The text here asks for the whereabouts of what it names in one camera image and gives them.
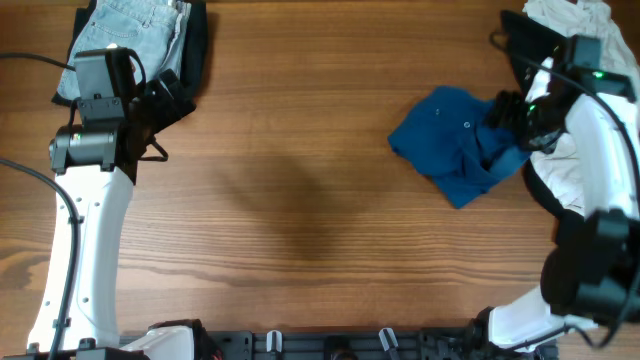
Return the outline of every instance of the denim shorts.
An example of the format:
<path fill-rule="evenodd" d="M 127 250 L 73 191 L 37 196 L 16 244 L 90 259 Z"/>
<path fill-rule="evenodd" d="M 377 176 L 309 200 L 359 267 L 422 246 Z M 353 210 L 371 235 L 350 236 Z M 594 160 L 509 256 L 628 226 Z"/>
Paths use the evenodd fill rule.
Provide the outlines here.
<path fill-rule="evenodd" d="M 78 52 L 116 44 L 138 54 L 148 80 L 166 69 L 179 76 L 189 11 L 190 4 L 182 1 L 170 6 L 167 0 L 98 0 L 73 45 L 68 64 L 73 65 Z M 142 78 L 138 69 L 134 76 L 136 82 Z M 66 99 L 80 96 L 75 72 L 62 73 L 58 93 Z"/>

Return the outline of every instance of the wooden tabletop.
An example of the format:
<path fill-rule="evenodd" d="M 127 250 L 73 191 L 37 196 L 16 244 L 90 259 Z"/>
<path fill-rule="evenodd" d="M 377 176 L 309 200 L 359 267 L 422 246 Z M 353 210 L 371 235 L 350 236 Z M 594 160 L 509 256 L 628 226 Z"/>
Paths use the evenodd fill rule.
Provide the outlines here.
<path fill-rule="evenodd" d="M 640 50 L 640 4 L 613 3 Z M 535 286 L 554 219 L 514 176 L 463 210 L 389 149 L 437 85 L 489 99 L 516 89 L 487 42 L 513 0 L 217 2 L 198 109 L 142 163 L 120 247 L 123 334 L 200 318 L 209 330 L 458 326 Z M 0 51 L 63 60 L 74 6 L 0 7 Z M 0 156 L 49 171 L 68 110 L 60 71 L 0 66 Z M 0 354 L 24 350 L 46 281 L 54 194 L 0 168 Z M 630 326 L 602 352 L 638 358 Z"/>

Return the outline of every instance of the stack of folded clothes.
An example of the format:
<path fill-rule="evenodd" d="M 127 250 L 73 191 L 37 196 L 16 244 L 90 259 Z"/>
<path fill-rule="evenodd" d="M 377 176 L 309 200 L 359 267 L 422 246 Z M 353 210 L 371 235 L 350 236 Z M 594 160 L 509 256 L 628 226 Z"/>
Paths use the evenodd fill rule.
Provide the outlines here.
<path fill-rule="evenodd" d="M 181 0 L 91 0 L 77 9 L 68 61 L 82 51 L 126 47 L 133 49 L 148 80 L 173 70 L 193 97 L 200 85 L 207 52 L 206 4 Z M 135 70 L 136 81 L 141 72 Z M 65 70 L 52 101 L 67 105 L 80 96 L 73 71 Z"/>

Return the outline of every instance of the garment pocket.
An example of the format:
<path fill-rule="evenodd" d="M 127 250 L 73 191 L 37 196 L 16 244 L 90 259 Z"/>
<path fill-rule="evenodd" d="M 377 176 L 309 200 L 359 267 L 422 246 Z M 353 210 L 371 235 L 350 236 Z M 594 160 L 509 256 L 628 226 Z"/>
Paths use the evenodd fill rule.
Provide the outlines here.
<path fill-rule="evenodd" d="M 91 26 L 96 29 L 119 38 L 138 36 L 143 25 L 143 21 L 126 15 L 109 4 L 103 4 L 91 22 Z"/>

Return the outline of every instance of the robotic arm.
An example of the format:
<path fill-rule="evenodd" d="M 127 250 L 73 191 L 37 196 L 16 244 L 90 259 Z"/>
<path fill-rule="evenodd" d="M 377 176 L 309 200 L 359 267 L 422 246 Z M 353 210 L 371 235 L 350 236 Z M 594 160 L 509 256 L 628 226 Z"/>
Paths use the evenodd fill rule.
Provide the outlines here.
<path fill-rule="evenodd" d="M 597 70 L 600 53 L 593 55 L 593 41 L 575 37 L 556 51 L 544 63 L 554 74 L 538 72 L 523 103 L 526 108 L 497 124 L 514 130 L 524 148 L 541 144 L 546 148 L 559 133 L 572 134 L 586 181 L 583 229 L 549 255 L 541 286 L 510 305 L 484 310 L 467 328 L 423 330 L 420 356 L 426 351 L 431 360 L 526 358 L 540 344 L 570 331 L 600 325 L 615 333 L 624 321 L 640 321 L 636 99 L 628 78 Z M 49 274 L 27 354 L 7 359 L 73 355 L 78 359 L 222 360 L 222 352 L 197 320 L 154 325 L 146 336 L 118 349 L 117 258 L 137 162 L 144 160 L 148 145 L 157 145 L 155 134 L 195 109 L 182 95 L 175 75 L 164 73 L 160 80 L 135 84 L 131 55 L 128 49 L 78 55 L 82 98 L 77 105 L 82 125 L 60 128 L 50 147 L 56 182 L 71 196 L 80 215 L 68 315 L 60 326 L 57 311 L 64 306 L 71 227 L 68 209 L 58 196 Z M 562 77 L 597 94 L 606 106 L 567 85 Z M 57 327 L 63 329 L 59 344 L 54 340 Z M 383 329 L 380 334 L 390 358 L 404 359 L 398 355 L 403 353 L 397 351 L 393 331 Z M 273 358 L 282 355 L 282 343 L 279 332 L 266 338 Z M 54 351 L 47 354 L 52 344 Z M 251 347 L 253 340 L 246 338 L 244 344 Z M 253 353 L 244 349 L 243 359 Z"/>

